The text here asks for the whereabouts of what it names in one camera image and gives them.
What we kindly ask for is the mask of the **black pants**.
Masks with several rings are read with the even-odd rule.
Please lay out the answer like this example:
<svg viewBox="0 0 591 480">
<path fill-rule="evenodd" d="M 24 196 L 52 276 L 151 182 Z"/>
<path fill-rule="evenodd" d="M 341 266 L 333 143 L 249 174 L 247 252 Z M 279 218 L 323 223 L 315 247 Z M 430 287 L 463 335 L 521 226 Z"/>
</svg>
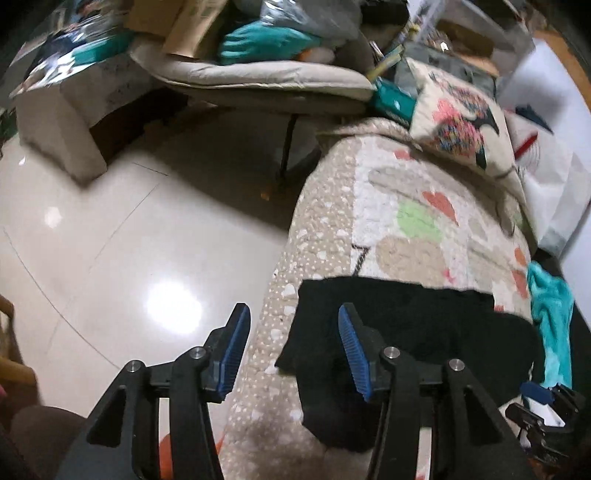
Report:
<svg viewBox="0 0 591 480">
<path fill-rule="evenodd" d="M 488 293 L 359 276 L 308 279 L 276 368 L 297 380 L 304 427 L 325 446 L 372 449 L 381 415 L 353 384 L 338 328 L 345 303 L 387 345 L 418 361 L 463 360 L 498 406 L 516 398 L 522 383 L 544 380 L 540 334 L 528 320 L 496 309 Z"/>
</svg>

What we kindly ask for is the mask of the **teal fleece blanket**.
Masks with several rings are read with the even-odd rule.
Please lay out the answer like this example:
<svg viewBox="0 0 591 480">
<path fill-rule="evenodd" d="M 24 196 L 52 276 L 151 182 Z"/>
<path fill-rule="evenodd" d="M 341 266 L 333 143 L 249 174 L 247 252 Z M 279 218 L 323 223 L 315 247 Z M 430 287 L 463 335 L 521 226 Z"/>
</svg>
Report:
<svg viewBox="0 0 591 480">
<path fill-rule="evenodd" d="M 572 388 L 573 294 L 564 279 L 550 274 L 535 261 L 528 265 L 526 282 L 531 297 L 531 316 L 545 352 L 542 386 L 551 388 L 561 384 Z"/>
</svg>

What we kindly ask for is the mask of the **heart pattern quilt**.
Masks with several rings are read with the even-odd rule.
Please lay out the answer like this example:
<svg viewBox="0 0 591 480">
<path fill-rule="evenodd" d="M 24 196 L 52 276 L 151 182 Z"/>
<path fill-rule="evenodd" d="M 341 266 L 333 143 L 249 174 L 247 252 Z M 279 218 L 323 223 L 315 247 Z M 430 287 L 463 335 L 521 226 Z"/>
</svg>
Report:
<svg viewBox="0 0 591 480">
<path fill-rule="evenodd" d="M 304 427 L 293 375 L 276 368 L 305 280 L 359 276 L 488 293 L 532 323 L 520 203 L 471 168 L 368 118 L 322 134 L 327 151 L 297 200 L 230 408 L 228 479 L 361 479 L 370 450 L 325 446 Z"/>
</svg>

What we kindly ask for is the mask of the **white paper shopping bag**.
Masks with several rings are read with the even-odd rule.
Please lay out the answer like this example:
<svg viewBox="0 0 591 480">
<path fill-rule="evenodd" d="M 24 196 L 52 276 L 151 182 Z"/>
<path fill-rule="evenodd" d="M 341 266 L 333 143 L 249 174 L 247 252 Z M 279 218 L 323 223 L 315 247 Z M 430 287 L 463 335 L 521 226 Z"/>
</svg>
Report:
<svg viewBox="0 0 591 480">
<path fill-rule="evenodd" d="M 511 111 L 505 118 L 537 247 L 558 257 L 590 203 L 590 172 L 547 129 Z"/>
</svg>

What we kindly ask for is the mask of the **floral lady print pillow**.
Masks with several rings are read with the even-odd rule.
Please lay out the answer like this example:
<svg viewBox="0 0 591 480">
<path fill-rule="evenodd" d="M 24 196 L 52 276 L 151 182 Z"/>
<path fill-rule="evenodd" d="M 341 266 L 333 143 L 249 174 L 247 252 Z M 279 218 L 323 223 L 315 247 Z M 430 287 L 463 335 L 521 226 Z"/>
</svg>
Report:
<svg viewBox="0 0 591 480">
<path fill-rule="evenodd" d="M 415 59 L 407 64 L 418 84 L 412 140 L 488 177 L 525 205 L 507 123 L 497 102 L 440 68 Z"/>
</svg>

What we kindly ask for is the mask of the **white storage box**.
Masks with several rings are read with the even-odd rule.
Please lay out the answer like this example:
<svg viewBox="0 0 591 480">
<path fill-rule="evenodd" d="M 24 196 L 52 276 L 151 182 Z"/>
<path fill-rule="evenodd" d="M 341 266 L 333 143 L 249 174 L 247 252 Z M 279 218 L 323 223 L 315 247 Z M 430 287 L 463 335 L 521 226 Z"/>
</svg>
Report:
<svg viewBox="0 0 591 480">
<path fill-rule="evenodd" d="M 87 184 L 107 171 L 91 129 L 153 86 L 126 53 L 78 66 L 67 55 L 58 69 L 14 96 L 19 140 Z"/>
</svg>

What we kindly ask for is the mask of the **teal wipes packet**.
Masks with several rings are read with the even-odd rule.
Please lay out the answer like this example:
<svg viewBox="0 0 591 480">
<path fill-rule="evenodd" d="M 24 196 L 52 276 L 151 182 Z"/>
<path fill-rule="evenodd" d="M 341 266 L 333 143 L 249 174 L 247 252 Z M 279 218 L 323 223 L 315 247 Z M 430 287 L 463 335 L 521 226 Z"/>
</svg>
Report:
<svg viewBox="0 0 591 480">
<path fill-rule="evenodd" d="M 417 103 L 416 99 L 386 79 L 378 78 L 375 87 L 376 91 L 372 99 L 374 109 L 409 129 Z"/>
</svg>

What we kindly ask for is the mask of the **beige cushion pad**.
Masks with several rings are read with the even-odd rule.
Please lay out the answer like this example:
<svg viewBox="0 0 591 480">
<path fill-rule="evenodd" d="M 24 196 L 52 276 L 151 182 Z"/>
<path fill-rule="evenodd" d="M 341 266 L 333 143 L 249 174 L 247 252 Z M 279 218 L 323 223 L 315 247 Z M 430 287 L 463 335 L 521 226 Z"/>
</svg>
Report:
<svg viewBox="0 0 591 480">
<path fill-rule="evenodd" d="M 221 107 L 299 115 L 359 115 L 375 88 L 362 74 L 332 65 L 270 61 L 221 66 L 165 54 L 135 38 L 128 55 L 166 87 Z"/>
</svg>

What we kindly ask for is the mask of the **brown cardboard boxes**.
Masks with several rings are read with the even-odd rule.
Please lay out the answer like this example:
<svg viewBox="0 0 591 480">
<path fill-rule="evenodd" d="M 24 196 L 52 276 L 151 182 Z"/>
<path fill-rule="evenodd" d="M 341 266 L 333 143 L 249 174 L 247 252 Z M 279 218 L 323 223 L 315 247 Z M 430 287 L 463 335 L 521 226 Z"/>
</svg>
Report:
<svg viewBox="0 0 591 480">
<path fill-rule="evenodd" d="M 136 0 L 125 27 L 162 40 L 165 54 L 209 60 L 215 56 L 229 8 L 226 0 Z"/>
</svg>

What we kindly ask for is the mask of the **teal cloth on cushion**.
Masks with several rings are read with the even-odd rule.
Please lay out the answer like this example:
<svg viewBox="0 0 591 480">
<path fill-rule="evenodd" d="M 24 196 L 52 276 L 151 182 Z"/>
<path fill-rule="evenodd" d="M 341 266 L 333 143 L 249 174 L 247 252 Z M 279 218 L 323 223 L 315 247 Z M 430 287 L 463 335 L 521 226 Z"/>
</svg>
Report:
<svg viewBox="0 0 591 480">
<path fill-rule="evenodd" d="M 322 46 L 322 38 L 293 28 L 255 21 L 225 35 L 218 49 L 218 62 L 233 65 L 291 60 L 305 50 Z"/>
</svg>

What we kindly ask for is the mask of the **clear plastic bag bundle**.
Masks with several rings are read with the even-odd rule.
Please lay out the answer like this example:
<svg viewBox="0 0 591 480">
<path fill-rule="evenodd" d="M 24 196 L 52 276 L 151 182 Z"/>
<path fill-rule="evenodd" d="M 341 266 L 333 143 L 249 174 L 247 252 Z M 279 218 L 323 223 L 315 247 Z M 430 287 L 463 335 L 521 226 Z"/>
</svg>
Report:
<svg viewBox="0 0 591 480">
<path fill-rule="evenodd" d="M 298 30 L 331 40 L 352 40 L 362 22 L 361 2 L 353 0 L 263 1 L 263 24 Z"/>
</svg>

